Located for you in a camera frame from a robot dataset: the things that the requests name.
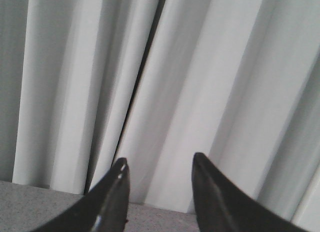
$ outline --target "floor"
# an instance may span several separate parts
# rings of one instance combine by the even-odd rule
[[[0,181],[0,231],[30,231],[52,219],[81,195]],[[196,216],[130,204],[127,232],[199,232]]]

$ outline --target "curtain fold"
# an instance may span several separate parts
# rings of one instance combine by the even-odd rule
[[[11,181],[18,130],[28,0],[0,0],[0,180]]]
[[[194,212],[199,151],[272,211],[309,221],[320,0],[0,5],[0,179],[81,194],[126,157],[132,202]]]
[[[13,182],[83,193],[91,150],[108,170],[157,2],[29,0]]]

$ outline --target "white curtain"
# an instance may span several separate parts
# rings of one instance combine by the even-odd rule
[[[320,0],[23,1],[17,137],[1,149],[13,182],[83,193],[127,157],[131,201],[192,212],[201,151],[303,225],[319,181]]]

